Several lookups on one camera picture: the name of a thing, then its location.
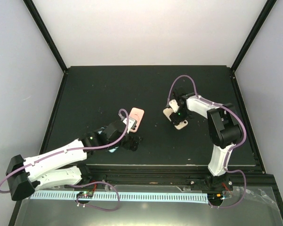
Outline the beige phone case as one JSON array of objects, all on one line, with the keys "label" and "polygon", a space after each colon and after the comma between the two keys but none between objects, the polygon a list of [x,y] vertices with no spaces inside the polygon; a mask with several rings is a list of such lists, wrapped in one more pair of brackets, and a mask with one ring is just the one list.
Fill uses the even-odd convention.
[{"label": "beige phone case", "polygon": [[165,108],[163,110],[163,114],[167,117],[167,119],[173,124],[173,126],[177,130],[181,130],[182,128],[188,125],[187,113],[181,113],[181,112],[175,113],[171,108]]}]

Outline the pink phone case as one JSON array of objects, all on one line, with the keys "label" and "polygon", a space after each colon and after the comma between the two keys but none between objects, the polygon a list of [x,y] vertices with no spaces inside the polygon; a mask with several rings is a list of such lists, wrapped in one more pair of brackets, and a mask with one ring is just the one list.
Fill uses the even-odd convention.
[{"label": "pink phone case", "polygon": [[133,128],[130,129],[130,132],[136,133],[139,129],[139,126],[141,124],[141,121],[143,119],[145,111],[136,107],[133,107],[130,111],[129,117],[136,120],[136,124]]}]

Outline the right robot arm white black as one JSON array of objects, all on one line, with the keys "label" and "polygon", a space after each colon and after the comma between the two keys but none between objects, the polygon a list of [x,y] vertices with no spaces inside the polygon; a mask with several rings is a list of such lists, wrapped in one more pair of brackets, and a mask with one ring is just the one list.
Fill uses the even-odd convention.
[{"label": "right robot arm white black", "polygon": [[235,107],[228,103],[214,103],[194,93],[188,94],[182,88],[174,89],[173,99],[168,100],[164,115],[180,130],[188,125],[188,119],[196,113],[208,122],[209,136],[213,143],[209,174],[204,184],[209,190],[216,190],[226,180],[226,170],[234,146],[246,138],[243,123],[235,114]]}]

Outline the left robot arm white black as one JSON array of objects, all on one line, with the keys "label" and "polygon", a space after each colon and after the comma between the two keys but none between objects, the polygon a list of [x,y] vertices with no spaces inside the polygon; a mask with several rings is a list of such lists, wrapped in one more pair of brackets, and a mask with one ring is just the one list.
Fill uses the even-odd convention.
[{"label": "left robot arm white black", "polygon": [[120,147],[137,150],[140,137],[130,135],[136,128],[135,119],[116,120],[45,154],[28,158],[21,155],[12,157],[6,171],[11,199],[20,201],[36,191],[61,185],[88,187],[92,177],[87,167],[68,165],[88,159],[97,150],[111,153]]}]

